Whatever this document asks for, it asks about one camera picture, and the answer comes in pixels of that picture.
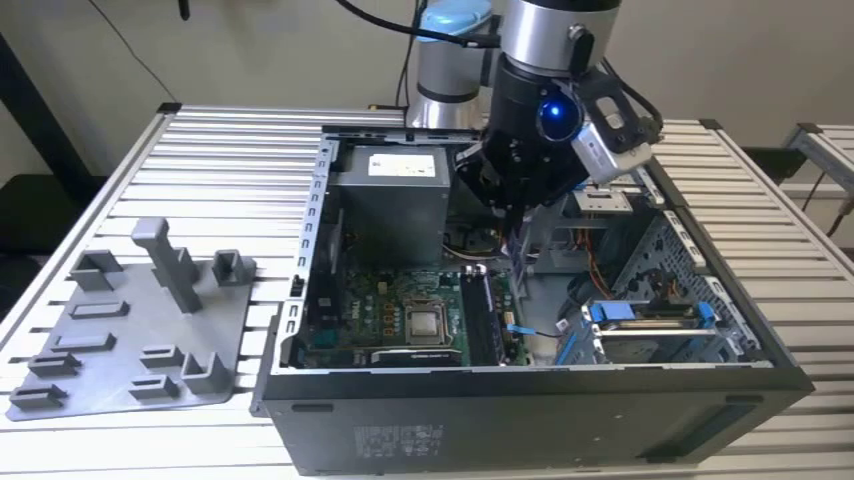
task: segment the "cable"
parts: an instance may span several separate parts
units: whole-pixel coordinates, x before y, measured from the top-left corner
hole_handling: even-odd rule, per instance
[[[832,221],[832,225],[830,226],[830,230],[827,230],[827,237],[832,237],[832,234],[836,233],[836,229],[839,228],[839,225],[842,224],[842,219],[844,218],[844,214],[839,214],[836,215],[836,219]]]
[[[420,24],[421,14],[425,8],[427,8],[427,0],[415,0],[415,8],[412,9],[412,28],[417,28]],[[412,56],[413,44],[415,44],[415,35],[409,35],[409,43],[405,49],[405,58],[403,59],[403,67],[400,68],[400,77],[397,78],[397,91],[395,92],[395,107],[400,106],[400,90],[404,90],[405,106],[407,107],[409,106],[409,58]]]
[[[649,102],[645,99],[645,97],[640,95],[640,92],[637,92],[631,87],[631,85],[625,83],[625,80],[623,80],[623,77],[620,77],[619,73],[616,73],[616,70],[613,69],[613,65],[611,65],[611,62],[604,57],[601,58],[601,67],[604,68],[604,71],[613,78],[616,78],[616,80],[619,80],[619,84],[623,87],[623,91],[625,92],[625,95],[628,95],[635,100],[635,102],[637,102],[640,107],[643,107],[643,109],[649,113],[649,115],[652,115],[652,120],[657,124],[657,127],[664,128],[664,117],[661,116],[661,112],[659,112],[657,108],[655,108],[655,105],[652,105],[652,102]]]
[[[528,327],[521,327],[519,325],[507,325],[507,331],[512,333],[517,333],[520,335],[539,335],[540,337],[548,338],[563,338],[563,335],[552,335],[551,333],[540,332],[539,330],[533,330]]]
[[[609,288],[601,276],[601,272],[599,271],[599,266],[596,265],[596,257],[592,254],[592,244],[589,242],[589,231],[584,230],[584,247],[587,250],[587,264],[589,267],[589,279],[592,280],[592,284],[596,286],[599,293],[604,296],[607,300],[611,300],[613,297],[609,293]]]
[[[802,212],[806,212],[806,207],[810,205],[810,201],[812,200],[812,195],[815,195],[815,190],[818,190],[818,186],[820,185],[823,179],[824,179],[824,172],[822,172],[822,174],[818,176],[818,179],[815,180],[815,184],[812,185],[812,190],[810,190],[810,194],[806,196],[806,200],[803,201],[803,206],[800,207]]]
[[[148,65],[145,65],[145,62],[142,62],[142,59],[138,58],[138,55],[136,55],[136,52],[133,51],[133,47],[130,47],[130,44],[128,43],[126,39],[124,38],[124,35],[121,35],[121,32],[118,31],[118,28],[116,27],[116,25],[112,23],[112,20],[109,20],[109,17],[106,16],[104,11],[101,10],[101,7],[97,6],[97,3],[94,3],[94,0],[88,0],[88,2],[89,2],[89,5],[92,5],[92,8],[94,8],[94,10],[97,10],[97,13],[100,14],[100,16],[106,21],[106,24],[109,25],[109,28],[112,28],[112,31],[116,32],[116,35],[118,36],[118,40],[121,40],[121,43],[124,43],[124,46],[128,49],[128,52],[130,52],[130,56],[133,57],[136,62],[140,64],[140,66],[145,69],[145,71],[152,76],[154,81],[160,84],[160,87],[162,87],[162,90],[165,91],[165,94],[169,96],[172,101],[177,103],[177,98],[174,98],[174,95],[172,95],[172,92],[169,91],[169,89],[166,88],[165,84],[162,83],[162,80],[160,80],[160,77],[157,77],[157,75],[150,70],[150,68],[148,68]]]
[[[497,257],[497,255],[481,255],[476,252],[463,252],[463,251],[457,251],[453,248],[451,248],[448,245],[445,245],[444,243],[441,244],[441,248],[444,249],[445,252],[448,252],[451,255],[453,255],[456,258],[461,258],[463,260],[472,260],[472,261],[480,261],[480,260],[495,260]]]
[[[496,39],[487,38],[484,40],[476,40],[473,36],[460,37],[456,35],[448,35],[447,33],[433,32],[432,30],[424,30],[421,28],[407,27],[399,23],[389,22],[379,17],[375,17],[359,7],[356,7],[348,0],[334,0],[344,9],[352,13],[356,17],[368,23],[372,23],[377,27],[391,30],[392,32],[405,33],[407,35],[416,35],[419,37],[432,38],[435,40],[443,40],[449,43],[455,43],[463,47],[469,48],[496,48],[499,42]]]

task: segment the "gray plastic peg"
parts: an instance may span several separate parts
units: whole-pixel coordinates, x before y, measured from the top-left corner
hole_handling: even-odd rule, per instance
[[[165,218],[140,218],[130,239],[148,251],[157,269],[157,280],[169,290],[177,308],[184,313],[192,313],[201,309],[201,301],[192,289],[192,278],[186,269],[181,268],[174,249],[169,245],[168,232]]]

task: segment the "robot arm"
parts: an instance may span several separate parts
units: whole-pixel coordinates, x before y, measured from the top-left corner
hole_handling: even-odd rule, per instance
[[[604,183],[652,158],[660,126],[596,67],[620,0],[509,0],[489,122],[456,172],[513,230],[524,212],[587,177]]]

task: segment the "gray plastic base plate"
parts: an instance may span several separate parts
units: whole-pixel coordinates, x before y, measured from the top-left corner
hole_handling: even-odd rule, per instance
[[[250,279],[254,261],[242,257],[242,262]],[[180,312],[150,264],[126,265],[124,271],[105,273],[112,291],[74,290],[41,354],[30,359],[30,373],[9,398],[17,402],[6,412],[10,420],[228,400],[252,281],[220,287],[213,262],[194,263],[198,280],[193,290],[202,308],[192,314]],[[121,302],[126,309],[118,308]],[[108,306],[88,308],[100,315],[72,318],[80,305],[92,304]],[[104,316],[110,311],[117,316]]]

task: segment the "white wall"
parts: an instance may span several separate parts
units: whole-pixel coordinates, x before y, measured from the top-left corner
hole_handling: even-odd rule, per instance
[[[185,103],[392,102],[405,37],[332,0],[97,0]],[[359,0],[405,22],[412,1]],[[671,118],[713,117],[743,144],[796,121],[854,123],[850,0],[625,0],[609,46]],[[85,0],[2,0],[0,29],[81,156],[108,171],[165,96]]]
[[[0,188],[14,175],[24,173],[49,173],[49,170],[0,103]]]

